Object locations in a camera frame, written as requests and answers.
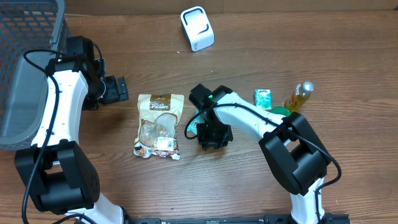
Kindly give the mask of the green wet wipes pack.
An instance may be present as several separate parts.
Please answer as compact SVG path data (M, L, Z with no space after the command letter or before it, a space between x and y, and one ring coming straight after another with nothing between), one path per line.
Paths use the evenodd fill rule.
M197 135L197 124L204 123L203 115L198 115L195 119L188 125L187 132Z

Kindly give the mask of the brown Pantree bag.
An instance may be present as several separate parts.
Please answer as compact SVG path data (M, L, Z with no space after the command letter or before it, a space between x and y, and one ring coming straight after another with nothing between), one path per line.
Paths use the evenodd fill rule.
M137 101L139 129L134 146L141 144L153 150L179 151L175 128L182 115L184 99L183 95L176 94L140 94Z

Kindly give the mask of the green Kleenex tissue pack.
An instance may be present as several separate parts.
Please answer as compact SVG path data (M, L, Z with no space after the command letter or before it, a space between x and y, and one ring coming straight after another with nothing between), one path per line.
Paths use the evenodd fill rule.
M262 110L272 109L272 94L268 89L254 90L254 105Z

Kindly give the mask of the colourful snack packet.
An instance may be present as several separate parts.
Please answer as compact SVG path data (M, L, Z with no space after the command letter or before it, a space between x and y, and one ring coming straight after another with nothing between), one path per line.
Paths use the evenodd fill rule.
M153 150L151 147L143 146L141 144L136 144L134 146L133 153L136 156L141 156L145 159L148 159L151 156L159 156L176 161L180 159L180 154L177 149L173 151L159 151L159 150Z

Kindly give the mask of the green lid white jar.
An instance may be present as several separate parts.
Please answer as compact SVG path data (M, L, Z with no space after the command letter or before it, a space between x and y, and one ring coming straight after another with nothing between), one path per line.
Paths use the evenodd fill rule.
M275 107L271 110L271 112L274 114L280 114L284 116L289 116L291 114L290 110L283 106Z

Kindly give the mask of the yellow Vim dish soap bottle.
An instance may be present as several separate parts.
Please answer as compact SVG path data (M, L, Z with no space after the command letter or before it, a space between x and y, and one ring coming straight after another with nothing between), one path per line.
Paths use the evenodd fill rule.
M297 112L300 107L310 98L314 91L314 84L310 81L299 83L294 92L286 99L284 107L291 113Z

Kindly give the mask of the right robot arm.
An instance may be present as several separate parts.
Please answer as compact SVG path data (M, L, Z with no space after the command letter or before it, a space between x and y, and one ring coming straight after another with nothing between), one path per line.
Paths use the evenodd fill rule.
M320 192L332 158L301 114L261 110L223 85L211 91L199 84L189 100L204 119L195 135L204 150L227 146L233 141L231 129L240 129L259 143L273 176L290 193L290 219L322 223Z

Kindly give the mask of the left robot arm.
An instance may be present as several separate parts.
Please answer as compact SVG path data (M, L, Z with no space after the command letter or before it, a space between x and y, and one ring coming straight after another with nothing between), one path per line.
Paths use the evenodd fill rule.
M130 223L125 209L110 202L100 190L94 165L79 145L81 112L128 100L124 78L106 76L99 47L83 36L67 39L64 53L54 51L46 67L26 59L47 78L48 92L41 124L29 148L16 152L15 167L25 185L21 217L27 202L40 212L62 215L80 223Z

